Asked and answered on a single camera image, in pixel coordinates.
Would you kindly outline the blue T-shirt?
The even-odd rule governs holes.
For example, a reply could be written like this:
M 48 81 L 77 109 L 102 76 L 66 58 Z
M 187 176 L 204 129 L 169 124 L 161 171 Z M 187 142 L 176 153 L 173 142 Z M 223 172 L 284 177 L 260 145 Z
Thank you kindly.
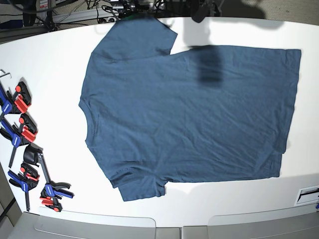
M 124 201 L 165 184 L 279 177 L 302 52 L 206 45 L 171 54 L 152 17 L 116 22 L 92 51 L 86 144 Z

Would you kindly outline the long-bar blue red clamp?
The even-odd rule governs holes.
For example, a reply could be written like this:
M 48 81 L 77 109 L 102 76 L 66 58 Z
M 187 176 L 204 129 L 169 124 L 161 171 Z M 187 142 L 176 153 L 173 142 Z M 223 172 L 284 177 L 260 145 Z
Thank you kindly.
M 74 194 L 69 192 L 70 184 L 59 182 L 55 183 L 51 180 L 49 172 L 44 160 L 43 153 L 38 153 L 38 162 L 41 164 L 41 168 L 46 180 L 43 190 L 41 191 L 40 199 L 42 200 L 42 205 L 53 209 L 56 212 L 61 212 L 63 207 L 59 202 L 63 197 L 72 199 Z

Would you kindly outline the left grey chair back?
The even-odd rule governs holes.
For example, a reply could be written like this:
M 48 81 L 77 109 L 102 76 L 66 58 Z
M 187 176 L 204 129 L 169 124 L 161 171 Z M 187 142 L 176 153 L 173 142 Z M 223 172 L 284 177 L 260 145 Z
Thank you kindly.
M 66 239 L 154 239 L 156 223 L 150 218 L 54 212 L 40 207 L 35 230 Z

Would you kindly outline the grey chair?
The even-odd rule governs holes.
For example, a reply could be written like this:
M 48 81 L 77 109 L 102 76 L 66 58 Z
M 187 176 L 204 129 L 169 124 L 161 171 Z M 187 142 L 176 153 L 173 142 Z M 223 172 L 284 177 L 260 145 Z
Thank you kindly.
M 156 223 L 150 218 L 54 212 L 40 207 L 35 230 L 66 239 L 154 239 Z
M 213 216 L 208 223 L 210 239 L 270 239 L 307 232 L 319 227 L 314 205 L 256 213 Z

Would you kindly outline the top blue red clamp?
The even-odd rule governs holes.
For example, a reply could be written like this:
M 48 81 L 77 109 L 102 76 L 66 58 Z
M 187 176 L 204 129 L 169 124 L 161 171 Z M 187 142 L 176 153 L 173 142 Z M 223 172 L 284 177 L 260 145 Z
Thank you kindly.
M 20 81 L 18 83 L 13 95 L 9 91 L 5 92 L 2 85 L 0 85 L 0 120 L 8 114 L 23 114 L 27 112 L 30 105 L 31 95 L 25 82 Z

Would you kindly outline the white label slot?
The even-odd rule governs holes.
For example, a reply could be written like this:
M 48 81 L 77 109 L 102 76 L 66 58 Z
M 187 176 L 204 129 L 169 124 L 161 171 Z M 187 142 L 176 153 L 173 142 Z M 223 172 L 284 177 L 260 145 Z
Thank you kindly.
M 319 187 L 312 186 L 301 188 L 297 194 L 294 206 L 304 206 L 319 202 Z

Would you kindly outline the right grey chair back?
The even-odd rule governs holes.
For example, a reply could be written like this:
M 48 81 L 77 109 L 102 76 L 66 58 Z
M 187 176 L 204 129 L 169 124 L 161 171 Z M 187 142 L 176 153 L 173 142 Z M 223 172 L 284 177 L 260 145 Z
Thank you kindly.
M 208 223 L 210 239 L 270 239 L 307 232 L 319 227 L 314 205 L 256 213 L 213 216 Z

